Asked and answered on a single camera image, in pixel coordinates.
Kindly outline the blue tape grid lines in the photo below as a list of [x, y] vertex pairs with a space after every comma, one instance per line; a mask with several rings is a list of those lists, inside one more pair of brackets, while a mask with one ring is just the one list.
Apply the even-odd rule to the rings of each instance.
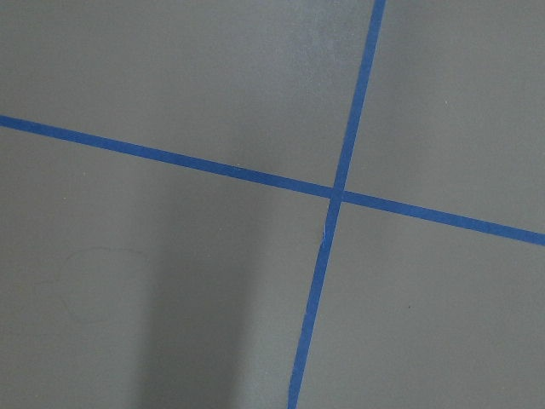
[[1, 117], [1, 125], [4, 128], [19, 130], [35, 135], [43, 135], [116, 153], [128, 154], [130, 156], [152, 161], [200, 170], [208, 174], [226, 176], [264, 186], [278, 187], [292, 192], [328, 199], [328, 210], [324, 219], [322, 238], [302, 320], [301, 334], [298, 338], [295, 359], [290, 375], [286, 402], [288, 408], [295, 408], [298, 405], [307, 365], [307, 357], [311, 348], [313, 330], [342, 204], [347, 203], [362, 206], [364, 208], [386, 211], [401, 216], [409, 216], [419, 220], [463, 228], [532, 245], [544, 244], [543, 233], [428, 209], [390, 199], [374, 197], [363, 193], [355, 193], [346, 189], [347, 178], [353, 157], [353, 149], [357, 140], [362, 111], [364, 110], [365, 98], [386, 5], [386, 2], [384, 1], [375, 1], [372, 6], [364, 51], [359, 65], [358, 79], [353, 92], [353, 99], [348, 115], [340, 157], [336, 166], [336, 176], [333, 185], [330, 187], [257, 170], [250, 170], [230, 164], [223, 164], [203, 158], [195, 158], [185, 154], [172, 153], [157, 148], [145, 147], [134, 143], [91, 135], [75, 130], [63, 129], [22, 118], [10, 116]]

